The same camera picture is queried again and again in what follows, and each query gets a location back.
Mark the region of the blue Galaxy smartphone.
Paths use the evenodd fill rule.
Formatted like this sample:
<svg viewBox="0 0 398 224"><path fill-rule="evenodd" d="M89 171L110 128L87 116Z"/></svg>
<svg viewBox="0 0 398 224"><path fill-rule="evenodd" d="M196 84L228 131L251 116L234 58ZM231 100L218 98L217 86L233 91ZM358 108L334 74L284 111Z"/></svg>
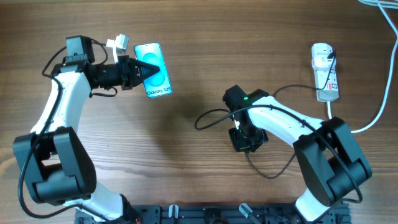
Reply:
<svg viewBox="0 0 398 224"><path fill-rule="evenodd" d="M155 98L172 93L172 86L167 72L161 46L158 42L136 45L136 58L145 63L156 65L160 71L144 80L144 88L148 98Z"/></svg>

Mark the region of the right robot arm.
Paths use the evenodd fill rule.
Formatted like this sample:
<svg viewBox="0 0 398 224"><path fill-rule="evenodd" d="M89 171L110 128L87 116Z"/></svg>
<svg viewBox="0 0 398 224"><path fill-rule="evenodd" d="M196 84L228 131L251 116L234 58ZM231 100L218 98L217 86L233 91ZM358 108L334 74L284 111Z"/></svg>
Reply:
<svg viewBox="0 0 398 224"><path fill-rule="evenodd" d="M229 136L236 151L255 152L267 133L293 147L307 186L294 203L303 222L319 222L371 178L371 166L342 119L311 118L263 90L246 94L237 85L226 90L223 102L235 123Z"/></svg>

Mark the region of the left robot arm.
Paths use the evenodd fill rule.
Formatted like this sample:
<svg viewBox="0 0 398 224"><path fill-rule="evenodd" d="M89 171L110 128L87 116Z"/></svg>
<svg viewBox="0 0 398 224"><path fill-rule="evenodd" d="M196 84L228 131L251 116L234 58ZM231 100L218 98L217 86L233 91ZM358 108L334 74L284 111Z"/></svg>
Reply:
<svg viewBox="0 0 398 224"><path fill-rule="evenodd" d="M12 149L20 168L17 195L23 211L27 190L36 203L71 208L98 223L140 223L140 214L127 198L98 182L96 170L77 135L85 101L104 90L130 90L159 72L159 67L127 56L125 35L103 44L112 48L114 63L96 63L95 39L76 35L66 39L67 55L59 64L49 62L52 81L45 109L29 134L16 137Z"/></svg>

